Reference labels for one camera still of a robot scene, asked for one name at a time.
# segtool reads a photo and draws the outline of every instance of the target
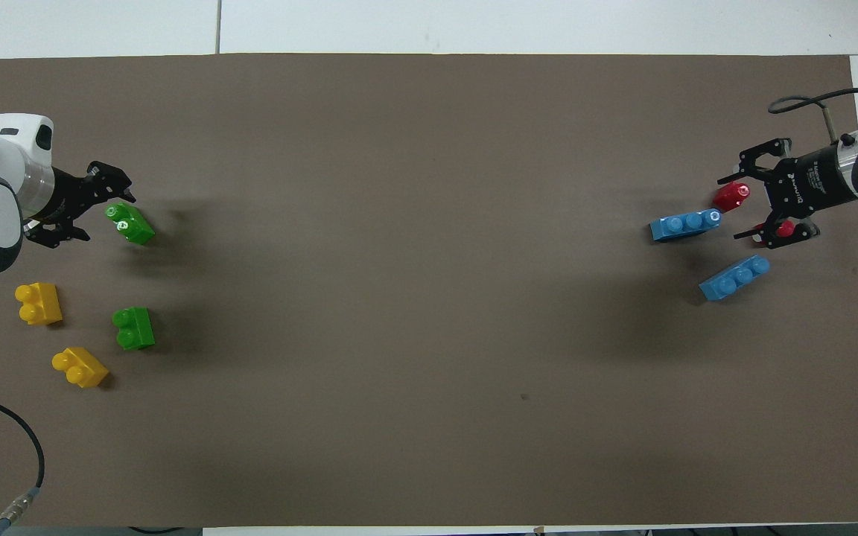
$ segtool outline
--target brown mat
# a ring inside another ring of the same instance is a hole
[[[158,231],[93,210],[0,277],[0,401],[48,458],[23,523],[858,521],[858,204],[722,303],[697,284],[753,253],[759,188],[719,231],[646,228],[739,150],[820,146],[816,109],[766,105],[850,84],[844,57],[0,61],[0,112],[126,170]],[[31,281],[61,326],[20,322]],[[157,346],[115,345],[132,305]],[[106,388],[51,370],[76,345]],[[0,510],[33,478],[0,417]]]

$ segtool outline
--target green block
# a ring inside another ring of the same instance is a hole
[[[129,307],[112,315],[112,324],[118,328],[118,344],[125,350],[139,350],[154,344],[150,331],[150,316],[146,307]]]
[[[154,230],[132,205],[115,203],[105,209],[105,216],[115,223],[118,233],[130,242],[144,244],[154,236]]]

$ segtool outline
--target white floor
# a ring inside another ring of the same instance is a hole
[[[0,0],[0,58],[274,51],[849,54],[858,85],[858,0]]]

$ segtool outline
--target cable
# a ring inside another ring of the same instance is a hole
[[[35,432],[31,430],[30,425],[26,423],[24,418],[18,416],[13,410],[10,410],[6,406],[0,404],[0,412],[6,414],[11,418],[11,420],[16,421],[22,430],[25,431],[28,438],[31,440],[31,444],[35,447],[35,457],[38,458],[38,475],[35,478],[35,486],[30,489],[23,495],[19,495],[17,499],[15,499],[11,504],[2,512],[0,516],[0,535],[4,532],[4,530],[9,529],[18,518],[25,513],[25,510],[28,509],[28,506],[31,505],[31,500],[38,495],[38,490],[42,487],[42,481],[45,479],[45,452],[42,451],[42,444],[38,442],[38,437],[35,435]]]
[[[834,98],[835,96],[852,94],[858,94],[858,88],[838,89],[838,91],[828,92],[828,94],[814,96],[814,98],[809,98],[808,96],[803,95],[784,96],[784,98],[778,98],[777,100],[771,102],[770,105],[766,107],[766,111],[770,113],[784,113],[792,112],[794,111],[794,109],[800,109],[803,108],[803,106],[809,106],[810,104],[820,106],[820,109],[823,111],[823,120],[827,125],[827,132],[830,133],[830,143],[836,143],[836,140],[838,138],[836,137],[836,129],[833,126],[833,118],[830,114],[830,108],[828,108],[827,105],[823,104],[822,101]],[[777,108],[777,105],[783,104],[787,101],[800,102],[797,102],[796,104],[790,104],[789,106],[781,106],[781,108]]]
[[[140,532],[141,534],[167,534],[168,532],[174,532],[174,530],[184,529],[183,526],[172,526],[170,529],[160,530],[140,529],[138,526],[129,526],[128,528],[132,529],[134,532]]]

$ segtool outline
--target blue block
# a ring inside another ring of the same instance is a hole
[[[753,281],[759,275],[770,271],[770,261],[759,255],[753,255],[728,266],[724,271],[702,282],[701,291],[709,301],[717,302],[737,291],[743,285]]]
[[[710,231],[721,224],[721,211],[708,209],[705,211],[689,211],[678,216],[662,217],[651,223],[651,235],[654,240],[663,242],[674,238],[690,237]]]

